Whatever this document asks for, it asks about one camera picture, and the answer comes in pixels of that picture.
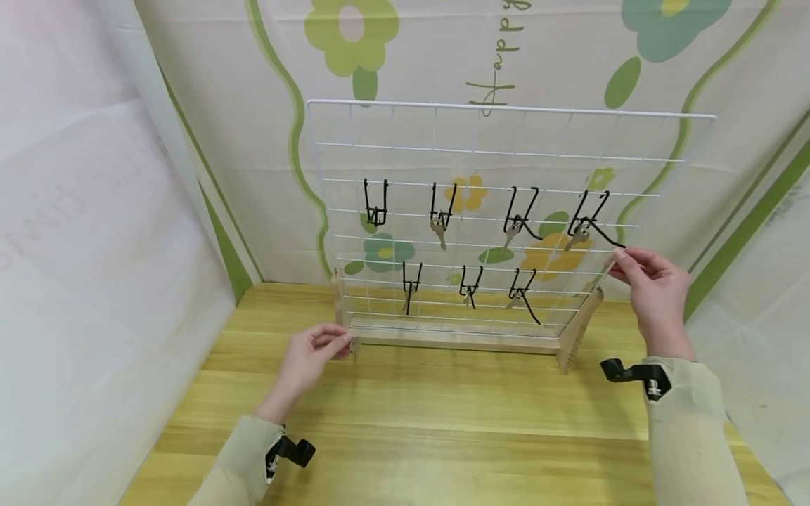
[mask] green wavy line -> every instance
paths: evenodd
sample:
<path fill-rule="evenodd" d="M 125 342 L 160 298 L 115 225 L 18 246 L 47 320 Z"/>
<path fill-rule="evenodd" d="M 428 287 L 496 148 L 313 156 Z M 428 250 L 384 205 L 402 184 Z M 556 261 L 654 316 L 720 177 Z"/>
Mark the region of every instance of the green wavy line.
<path fill-rule="evenodd" d="M 323 248 L 323 240 L 326 237 L 326 232 L 329 230 L 329 221 L 326 218 L 326 206 L 323 201 L 318 198 L 314 191 L 309 187 L 304 177 L 304 171 L 301 169 L 301 157 L 298 153 L 299 144 L 301 142 L 301 131 L 304 129 L 304 98 L 301 96 L 301 90 L 298 89 L 296 82 L 292 80 L 292 76 L 287 69 L 282 65 L 279 55 L 273 49 L 273 44 L 270 43 L 270 37 L 267 35 L 267 30 L 264 28 L 264 20 L 262 19 L 262 12 L 258 8 L 258 0 L 245 0 L 245 9 L 248 11 L 250 26 L 253 28 L 256 41 L 262 52 L 264 53 L 267 63 L 275 70 L 284 84 L 287 86 L 295 107 L 295 119 L 290 128 L 290 137 L 287 144 L 288 156 L 292 162 L 292 173 L 296 176 L 296 181 L 301 187 L 301 191 L 312 202 L 321 213 L 321 230 L 318 232 L 318 260 L 321 262 L 321 268 L 327 278 L 330 277 L 329 262 L 326 260 L 326 251 Z"/>
<path fill-rule="evenodd" d="M 228 201 L 225 200 L 225 194 L 222 192 L 222 189 L 220 188 L 220 183 L 218 183 L 217 180 L 216 180 L 216 177 L 214 177 L 214 171 L 211 170 L 211 165 L 208 163 L 208 158 L 206 158 L 205 153 L 203 153 L 203 147 L 200 146 L 200 143 L 197 140 L 197 136 L 194 135 L 194 131 L 191 129 L 191 124 L 189 123 L 188 118 L 185 117 L 185 113 L 183 113 L 183 109 L 182 109 L 182 107 L 180 107 L 180 101 L 177 100 L 177 96 L 174 94 L 174 90 L 172 89 L 172 86 L 168 83 L 168 79 L 166 78 L 166 74 L 163 72 L 163 68 L 160 66 L 160 63 L 158 63 L 157 66 L 158 66 L 158 70 L 160 70 L 160 76 L 163 78 L 163 84 L 166 86 L 166 92 L 168 93 L 168 98 L 172 101 L 172 105 L 174 106 L 174 111 L 177 113 L 177 117 L 180 118 L 180 123 L 182 123 L 183 128 L 185 129 L 185 133 L 189 136 L 189 139 L 191 140 L 191 144 L 194 146 L 194 150 L 197 151 L 197 156 L 199 157 L 200 162 L 202 163 L 202 166 L 205 168 L 205 171 L 208 174 L 208 178 L 211 179 L 211 184 L 214 186 L 214 190 L 216 191 L 217 197 L 220 198 L 220 201 L 222 202 L 222 207 L 225 209 L 225 212 L 228 214 L 228 219 L 231 220 L 231 224 L 233 225 L 233 229 L 237 231 L 237 235 L 239 236 L 239 240 L 241 241 L 242 246 L 245 248 L 245 251 L 248 253 L 248 258 L 250 259 L 250 262 L 253 263 L 254 269 L 256 270 L 256 275 L 258 275 L 258 277 L 259 277 L 259 279 L 261 281 L 264 281 L 264 277 L 262 276 L 262 271 L 258 268 L 258 263 L 256 262 L 256 259 L 254 258 L 253 254 L 250 252 L 250 247 L 248 246 L 248 241 L 245 240 L 245 235 L 242 233 L 242 230 L 239 228 L 239 225 L 237 223 L 237 219 L 233 216 L 233 211 L 231 211 L 231 207 L 228 205 Z M 227 233 L 225 234 L 225 237 L 227 237 L 228 240 L 233 242 L 233 239 L 231 239 L 228 236 Z M 222 245 L 220 245 L 220 252 L 221 253 L 223 252 L 222 249 L 223 249 Z M 239 259 L 240 263 L 243 263 L 242 259 L 238 256 L 238 254 L 237 254 L 237 258 Z"/>
<path fill-rule="evenodd" d="M 692 112 L 692 107 L 697 101 L 697 97 L 700 95 L 703 88 L 706 84 L 724 67 L 726 66 L 732 58 L 737 56 L 737 54 L 742 51 L 746 45 L 751 41 L 751 39 L 759 32 L 760 28 L 765 24 L 768 18 L 776 11 L 776 7 L 782 0 L 768 0 L 765 3 L 765 6 L 762 7 L 759 15 L 751 22 L 751 25 L 748 27 L 743 35 L 732 45 L 728 51 L 726 51 L 709 69 L 701 76 L 700 79 L 697 80 L 695 85 L 692 87 L 692 90 L 686 96 L 686 100 L 684 101 L 683 107 L 680 108 L 682 113 L 690 113 Z M 686 146 L 686 141 L 689 139 L 689 130 L 691 128 L 691 120 L 689 118 L 681 118 L 680 124 L 678 127 L 678 139 L 675 141 L 675 146 L 672 148 L 672 153 L 669 155 L 669 159 L 677 159 L 680 158 L 681 152 L 683 151 L 684 147 Z M 669 172 L 675 167 L 675 162 L 667 162 L 666 165 L 663 166 L 663 169 L 656 178 L 650 183 L 649 186 L 642 193 L 651 193 L 655 191 L 656 188 L 661 184 L 661 182 L 667 177 Z M 625 220 L 627 216 L 630 214 L 630 211 L 633 210 L 635 206 L 641 202 L 644 197 L 636 197 L 630 201 L 630 203 L 625 207 L 621 213 L 619 214 L 619 219 L 617 221 L 618 224 L 625 224 Z M 624 227 L 617 228 L 617 235 L 618 240 L 620 243 L 625 242 L 625 229 Z"/>

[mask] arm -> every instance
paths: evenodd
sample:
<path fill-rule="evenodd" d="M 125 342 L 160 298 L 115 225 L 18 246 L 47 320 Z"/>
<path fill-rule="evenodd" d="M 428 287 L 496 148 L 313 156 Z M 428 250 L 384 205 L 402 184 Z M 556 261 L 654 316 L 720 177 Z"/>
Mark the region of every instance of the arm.
<path fill-rule="evenodd" d="M 644 364 L 661 365 L 672 383 L 660 400 L 647 401 L 658 505 L 748 504 L 723 432 L 720 380 L 705 365 L 684 359 L 648 357 Z"/>
<path fill-rule="evenodd" d="M 278 380 L 253 416 L 245 416 L 216 458 L 189 506 L 254 506 L 267 491 L 265 456 L 281 439 L 281 424 L 304 391 L 315 385 L 326 362 L 344 358 L 352 335 L 320 324 L 290 338 Z"/>
<path fill-rule="evenodd" d="M 689 275 L 644 249 L 617 249 L 613 259 L 609 274 L 630 285 L 630 301 L 647 345 L 644 364 L 660 365 L 671 383 L 658 401 L 646 400 L 658 505 L 748 504 L 723 432 L 720 381 L 697 363 L 684 329 Z"/>

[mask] green stripe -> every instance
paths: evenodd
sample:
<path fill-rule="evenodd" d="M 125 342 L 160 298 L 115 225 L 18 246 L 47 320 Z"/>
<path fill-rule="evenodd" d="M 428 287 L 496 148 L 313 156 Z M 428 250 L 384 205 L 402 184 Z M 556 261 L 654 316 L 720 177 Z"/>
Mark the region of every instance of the green stripe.
<path fill-rule="evenodd" d="M 782 144 L 779 145 L 777 150 L 774 152 L 774 155 L 770 157 L 768 163 L 765 164 L 762 170 L 760 170 L 759 174 L 757 174 L 757 177 L 754 178 L 754 182 L 748 187 L 748 190 L 746 190 L 745 195 L 743 195 L 740 201 L 737 202 L 737 205 L 734 206 L 734 209 L 731 211 L 731 214 L 728 215 L 728 218 L 726 218 L 726 220 L 723 222 L 723 225 L 720 226 L 720 229 L 717 230 L 717 233 L 715 233 L 714 236 L 711 238 L 709 244 L 706 245 L 706 247 L 701 252 L 700 256 L 697 257 L 697 260 L 695 260 L 692 266 L 689 267 L 689 272 L 692 272 L 695 269 L 695 267 L 697 267 L 697 264 L 699 264 L 701 260 L 703 260 L 703 257 L 709 252 L 711 247 L 714 246 L 714 243 L 717 242 L 717 240 L 720 238 L 723 232 L 726 231 L 728 225 L 735 218 L 735 216 L 737 216 L 737 213 L 740 212 L 740 209 L 742 209 L 742 207 L 745 205 L 745 203 L 748 201 L 748 199 L 760 185 L 762 180 L 765 179 L 765 176 L 768 175 L 770 169 L 774 167 L 774 164 L 776 164 L 777 160 L 782 156 L 782 153 L 787 149 L 788 144 L 793 142 L 793 138 L 799 133 L 799 130 L 801 130 L 801 128 L 804 126 L 804 123 L 807 122 L 808 118 L 810 118 L 810 109 L 808 109 L 808 111 L 804 114 L 804 116 L 802 116 L 802 118 L 799 120 L 799 122 L 796 124 L 793 130 L 791 130 L 791 132 L 787 135 Z"/>
<path fill-rule="evenodd" d="M 329 262 L 326 260 L 326 251 L 323 248 L 323 241 L 326 237 L 326 232 L 329 230 L 329 221 L 326 217 L 326 206 L 323 201 L 318 198 L 314 191 L 309 187 L 304 177 L 304 171 L 301 169 L 301 158 L 299 155 L 301 143 L 301 131 L 304 129 L 304 98 L 301 96 L 301 90 L 298 89 L 296 82 L 287 69 L 282 65 L 279 55 L 273 49 L 273 44 L 270 43 L 270 37 L 267 35 L 267 30 L 264 28 L 264 21 L 262 20 L 262 12 L 258 7 L 258 0 L 245 0 L 245 9 L 248 11 L 250 26 L 253 28 L 256 41 L 262 52 L 264 53 L 270 67 L 275 70 L 284 84 L 287 86 L 292 98 L 293 108 L 295 109 L 295 117 L 290 128 L 290 135 L 287 144 L 287 151 L 290 162 L 292 163 L 292 173 L 295 174 L 296 181 L 304 192 L 304 195 L 317 207 L 318 212 L 321 214 L 321 230 L 318 231 L 318 242 L 316 248 L 318 249 L 318 260 L 321 262 L 323 274 L 327 279 L 331 279 L 331 270 Z"/>
<path fill-rule="evenodd" d="M 180 118 L 180 122 L 183 124 L 183 128 L 185 128 L 186 134 L 191 139 L 191 143 L 194 144 L 194 149 L 197 151 L 197 156 L 199 156 L 200 161 L 202 161 L 203 167 L 205 167 L 206 172 L 208 172 L 208 177 L 211 179 L 211 183 L 214 185 L 214 189 L 216 190 L 217 195 L 220 196 L 220 201 L 222 202 L 222 206 L 225 208 L 225 212 L 228 213 L 228 217 L 231 219 L 231 223 L 233 223 L 233 227 L 236 229 L 237 234 L 239 235 L 239 240 L 242 241 L 242 245 L 245 247 L 245 251 L 248 252 L 248 257 L 250 257 L 250 261 L 253 263 L 256 272 L 259 275 L 259 278 L 262 277 L 262 272 L 258 268 L 258 264 L 256 263 L 256 259 L 254 258 L 253 254 L 250 252 L 250 248 L 248 248 L 248 243 L 245 240 L 245 236 L 242 235 L 242 230 L 240 230 L 239 225 L 237 224 L 236 219 L 233 217 L 233 213 L 231 212 L 231 208 L 228 205 L 228 201 L 225 200 L 225 196 L 222 193 L 222 189 L 220 188 L 219 183 L 216 182 L 216 178 L 214 177 L 214 173 L 211 170 L 211 165 L 208 164 L 208 160 L 206 159 L 205 155 L 203 154 L 203 149 L 200 147 L 199 142 L 197 142 L 197 137 L 194 135 L 193 130 L 191 129 L 191 125 L 189 124 L 188 119 L 186 119 L 185 114 L 183 113 L 183 109 L 180 107 L 180 103 L 177 101 L 177 97 L 174 95 L 174 90 L 168 84 L 168 80 L 166 79 L 166 74 L 164 74 L 163 69 L 160 69 L 160 75 L 163 76 L 163 82 L 166 85 L 166 91 L 168 91 L 168 97 L 172 100 L 172 104 L 174 105 L 174 110 L 177 112 L 177 116 Z M 237 255 L 235 261 L 242 263 L 241 258 Z"/>
<path fill-rule="evenodd" d="M 220 252 L 222 253 L 222 260 L 225 263 L 225 270 L 228 272 L 228 278 L 231 280 L 233 296 L 237 300 L 237 304 L 239 304 L 245 292 L 253 286 L 253 280 L 250 279 L 248 271 L 245 270 L 245 265 L 242 264 L 239 253 L 237 253 L 236 249 L 233 247 L 233 243 L 228 237 L 225 227 L 222 226 L 220 217 L 214 212 L 214 207 L 211 205 L 211 201 L 208 200 L 208 195 L 206 195 L 202 185 L 200 185 L 200 191 L 202 192 L 202 198 L 205 199 L 208 214 L 211 216 L 211 225 L 214 227 L 216 240 L 220 243 Z"/>
<path fill-rule="evenodd" d="M 717 281 L 725 274 L 726 269 L 737 258 L 745 245 L 751 240 L 759 227 L 768 219 L 768 216 L 776 209 L 776 206 L 785 198 L 787 192 L 799 181 L 804 171 L 810 165 L 810 140 L 804 143 L 802 148 L 787 165 L 784 172 L 774 181 L 765 192 L 759 202 L 754 206 L 748 216 L 728 237 L 725 244 L 720 247 L 717 254 L 712 257 L 706 268 L 697 276 L 689 295 L 686 298 L 686 309 L 684 317 L 689 319 L 697 306 L 709 294 Z"/>
<path fill-rule="evenodd" d="M 692 90 L 686 96 L 686 100 L 684 101 L 683 107 L 680 108 L 682 113 L 690 113 L 692 112 L 692 107 L 695 105 L 698 97 L 703 91 L 703 88 L 706 84 L 719 73 L 720 70 L 726 66 L 732 58 L 737 56 L 737 54 L 742 51 L 748 42 L 759 32 L 760 28 L 765 25 L 765 22 L 768 18 L 776 11 L 776 7 L 779 5 L 781 0 L 768 0 L 762 10 L 760 11 L 759 15 L 751 22 L 751 25 L 748 26 L 748 29 L 743 33 L 743 35 L 732 45 L 728 51 L 726 51 L 720 59 L 718 59 L 709 69 L 701 76 L 700 79 L 697 80 L 697 83 L 692 87 Z M 691 128 L 691 119 L 689 118 L 681 118 L 680 124 L 678 127 L 678 139 L 675 141 L 675 146 L 672 148 L 672 153 L 669 155 L 669 159 L 678 159 L 680 158 L 681 153 L 683 152 L 684 148 L 686 147 L 686 142 L 689 140 L 689 130 Z M 666 179 L 669 172 L 675 168 L 676 162 L 667 162 L 666 165 L 663 166 L 663 169 L 656 178 L 650 183 L 649 186 L 643 191 L 643 193 L 652 193 L 659 187 L 659 185 Z M 628 218 L 628 215 L 633 210 L 635 206 L 637 206 L 644 197 L 636 197 L 631 200 L 627 207 L 625 207 L 621 213 L 619 214 L 618 223 L 624 224 L 625 220 Z M 617 228 L 617 238 L 620 243 L 625 242 L 625 228 L 618 227 Z"/>

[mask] wooden stand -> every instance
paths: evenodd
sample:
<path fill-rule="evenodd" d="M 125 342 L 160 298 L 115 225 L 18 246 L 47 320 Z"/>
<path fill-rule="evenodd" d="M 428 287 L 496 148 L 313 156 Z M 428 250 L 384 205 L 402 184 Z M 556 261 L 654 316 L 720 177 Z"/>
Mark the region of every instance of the wooden stand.
<path fill-rule="evenodd" d="M 345 288 L 337 270 L 332 274 L 332 287 L 335 294 L 335 321 L 346 326 L 355 335 L 352 341 L 354 352 L 359 350 L 360 342 L 363 342 L 388 346 L 556 355 L 563 374 L 570 369 L 590 317 L 604 298 L 601 288 L 577 296 L 570 306 L 579 310 L 569 321 L 561 321 L 566 327 L 559 335 L 544 326 L 539 336 L 522 336 L 516 335 L 514 327 L 509 326 L 369 317 L 349 318 L 343 307 Z"/>

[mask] black wrist strap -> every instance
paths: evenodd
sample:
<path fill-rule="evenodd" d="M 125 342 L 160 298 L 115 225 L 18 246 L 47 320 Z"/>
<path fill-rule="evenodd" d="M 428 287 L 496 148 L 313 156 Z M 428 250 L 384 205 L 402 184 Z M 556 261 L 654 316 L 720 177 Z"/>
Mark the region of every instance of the black wrist strap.
<path fill-rule="evenodd" d="M 658 364 L 633 365 L 625 369 L 620 359 L 607 359 L 599 363 L 605 377 L 613 383 L 643 381 L 644 393 L 651 401 L 658 401 L 672 389 L 667 372 Z"/>
<path fill-rule="evenodd" d="M 297 466 L 306 467 L 314 454 L 315 447 L 309 441 L 300 440 L 296 444 L 286 434 L 283 434 L 281 439 L 264 456 L 266 481 L 268 483 L 273 481 L 275 468 L 281 458 L 286 458 Z"/>

